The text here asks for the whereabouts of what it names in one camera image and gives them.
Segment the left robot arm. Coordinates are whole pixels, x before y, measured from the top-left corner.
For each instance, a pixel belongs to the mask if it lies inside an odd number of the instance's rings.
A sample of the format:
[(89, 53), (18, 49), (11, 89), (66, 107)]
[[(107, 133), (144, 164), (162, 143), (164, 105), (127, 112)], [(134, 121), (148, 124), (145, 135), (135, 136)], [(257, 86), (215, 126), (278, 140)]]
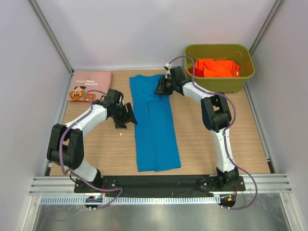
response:
[(99, 123), (112, 118), (116, 129), (137, 124), (131, 103), (124, 103), (120, 91), (109, 89), (102, 99), (90, 101), (90, 107), (65, 125), (56, 124), (51, 129), (47, 159), (61, 167), (64, 175), (71, 173), (93, 190), (102, 189), (101, 173), (84, 159), (84, 137)]

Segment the blue t shirt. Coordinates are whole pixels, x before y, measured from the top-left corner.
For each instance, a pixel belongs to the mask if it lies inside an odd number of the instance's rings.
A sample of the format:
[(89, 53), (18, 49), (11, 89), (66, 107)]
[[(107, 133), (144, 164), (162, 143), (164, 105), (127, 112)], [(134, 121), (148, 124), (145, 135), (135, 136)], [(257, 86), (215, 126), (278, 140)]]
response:
[(136, 161), (139, 172), (181, 167), (168, 95), (154, 94), (161, 75), (129, 78), (133, 99)]

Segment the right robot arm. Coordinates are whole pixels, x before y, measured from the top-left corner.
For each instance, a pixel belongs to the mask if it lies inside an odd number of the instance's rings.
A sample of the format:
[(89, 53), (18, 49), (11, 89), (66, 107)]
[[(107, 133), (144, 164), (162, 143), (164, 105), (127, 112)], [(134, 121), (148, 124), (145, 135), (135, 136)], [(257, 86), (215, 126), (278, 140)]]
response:
[(166, 74), (159, 79), (154, 94), (171, 95), (177, 92), (195, 100), (201, 106), (205, 128), (212, 134), (217, 154), (217, 184), (222, 189), (232, 187), (239, 180), (230, 142), (231, 112), (223, 93), (208, 91), (187, 80), (180, 66), (165, 66)]

